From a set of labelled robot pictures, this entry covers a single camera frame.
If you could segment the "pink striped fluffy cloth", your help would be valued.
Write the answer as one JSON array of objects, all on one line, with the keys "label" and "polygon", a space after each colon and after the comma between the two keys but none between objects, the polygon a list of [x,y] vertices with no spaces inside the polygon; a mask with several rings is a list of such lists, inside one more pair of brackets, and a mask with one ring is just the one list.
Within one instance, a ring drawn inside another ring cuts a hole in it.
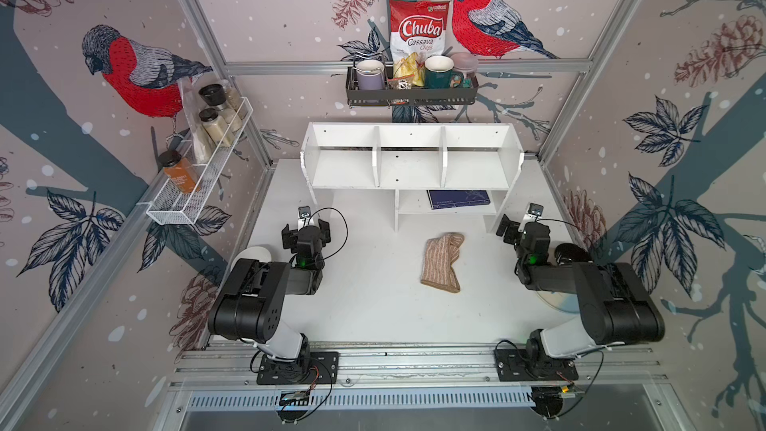
[{"label": "pink striped fluffy cloth", "polygon": [[445,233],[426,241],[420,283],[447,293],[460,293],[461,287],[454,271],[465,241],[462,233]]}]

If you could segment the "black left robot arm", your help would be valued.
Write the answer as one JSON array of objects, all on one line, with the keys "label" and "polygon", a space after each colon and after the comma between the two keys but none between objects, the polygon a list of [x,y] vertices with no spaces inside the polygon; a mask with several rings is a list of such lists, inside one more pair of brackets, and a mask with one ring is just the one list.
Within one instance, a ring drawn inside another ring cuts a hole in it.
[{"label": "black left robot arm", "polygon": [[303,363],[310,345],[304,334],[281,319],[285,297],[315,295],[323,280],[323,249],[331,242],[330,225],[310,219],[305,225],[281,231],[283,261],[239,257],[209,312],[212,335],[244,341],[274,362]]}]

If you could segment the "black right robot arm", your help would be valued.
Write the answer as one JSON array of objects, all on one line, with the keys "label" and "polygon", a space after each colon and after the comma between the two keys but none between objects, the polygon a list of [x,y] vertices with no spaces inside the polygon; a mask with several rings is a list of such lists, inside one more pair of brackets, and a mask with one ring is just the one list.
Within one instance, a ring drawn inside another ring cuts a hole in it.
[{"label": "black right robot arm", "polygon": [[556,247],[553,265],[550,234],[539,221],[518,223],[505,215],[496,231],[514,247],[515,275],[526,289],[573,295],[578,304],[576,318],[531,333],[526,344],[530,361],[574,359],[610,346],[664,338],[661,313],[631,265],[597,265],[573,243]]}]

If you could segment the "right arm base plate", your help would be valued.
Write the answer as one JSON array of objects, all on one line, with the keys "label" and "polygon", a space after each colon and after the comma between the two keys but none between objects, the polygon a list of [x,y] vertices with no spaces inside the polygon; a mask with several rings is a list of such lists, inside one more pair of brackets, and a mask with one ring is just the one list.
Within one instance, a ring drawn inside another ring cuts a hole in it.
[{"label": "right arm base plate", "polygon": [[554,359],[544,355],[532,359],[524,350],[498,348],[494,350],[494,361],[501,382],[575,382],[580,379],[574,361],[568,359]]}]

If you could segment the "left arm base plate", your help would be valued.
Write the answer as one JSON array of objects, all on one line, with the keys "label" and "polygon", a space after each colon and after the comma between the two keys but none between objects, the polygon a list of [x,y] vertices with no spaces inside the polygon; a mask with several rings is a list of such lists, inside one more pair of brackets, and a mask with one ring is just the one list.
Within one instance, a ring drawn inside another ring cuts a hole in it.
[{"label": "left arm base plate", "polygon": [[337,351],[311,351],[291,362],[263,356],[258,365],[251,365],[251,371],[257,376],[258,385],[335,384],[339,358]]}]

